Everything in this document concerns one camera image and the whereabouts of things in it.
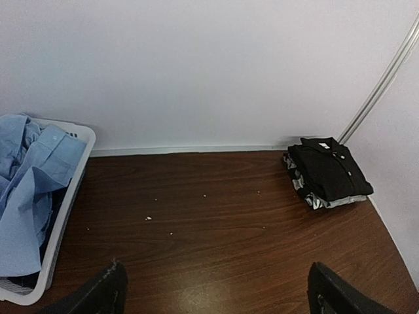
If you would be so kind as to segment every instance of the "gray folded garment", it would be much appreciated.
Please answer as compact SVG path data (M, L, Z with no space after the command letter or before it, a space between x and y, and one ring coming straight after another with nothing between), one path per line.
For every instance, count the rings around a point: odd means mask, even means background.
M296 191L299 191L300 189L307 190L307 188L304 186L304 177L301 175L300 171L298 171L297 166L295 165L292 158L288 154L286 154L284 155L283 160L287 164L288 170L293 172L292 181L294 189ZM355 203L357 201L365 201L367 200L367 197L365 195L355 195L340 198L339 200L335 201L325 201L322 198L315 195L313 192L308 192L304 200L310 207L313 207L313 209L316 210L322 207L334 208L341 205Z

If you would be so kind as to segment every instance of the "folded clothes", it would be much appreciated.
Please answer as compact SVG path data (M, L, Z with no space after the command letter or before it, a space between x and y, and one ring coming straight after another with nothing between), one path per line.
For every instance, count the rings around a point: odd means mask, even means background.
M285 154L283 156L283 160L287 164L289 176L293 181L293 186L294 189L297 191L297 194L300 196L300 198L305 200L307 204L314 210L322 207L334 208L341 205L355 203L357 201L367 200L367 197L364 195L356 195L347 196L345 198L335 201L325 201L306 188L306 185L304 183L304 177L301 175L300 171L298 171L297 166L288 154Z
M51 192L68 186L85 144L29 117L0 117L0 277L41 270Z
M301 143L289 147L289 155L315 195L335 201L374 192L347 147L332 137L301 139Z

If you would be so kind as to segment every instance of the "stack of folded clothes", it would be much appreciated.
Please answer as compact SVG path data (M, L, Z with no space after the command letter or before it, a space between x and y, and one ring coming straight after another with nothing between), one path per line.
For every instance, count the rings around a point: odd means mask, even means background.
M374 192L349 149L332 137L301 139L283 160L297 194L313 209L365 201Z

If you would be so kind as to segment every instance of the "brown wooden surface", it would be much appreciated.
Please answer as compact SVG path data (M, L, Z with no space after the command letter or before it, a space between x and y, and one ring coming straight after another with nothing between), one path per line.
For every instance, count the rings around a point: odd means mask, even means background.
M113 258L127 268L127 313L308 313L315 261L416 313L418 293L372 205L310 211L281 155L91 159L51 289L31 307L2 302L0 313L33 313Z

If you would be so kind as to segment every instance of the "blue shirt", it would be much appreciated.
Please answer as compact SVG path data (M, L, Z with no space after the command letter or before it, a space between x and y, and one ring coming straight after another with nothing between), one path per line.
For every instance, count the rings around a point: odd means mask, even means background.
M41 270L51 192L68 186L85 146L28 116L0 117L0 277Z

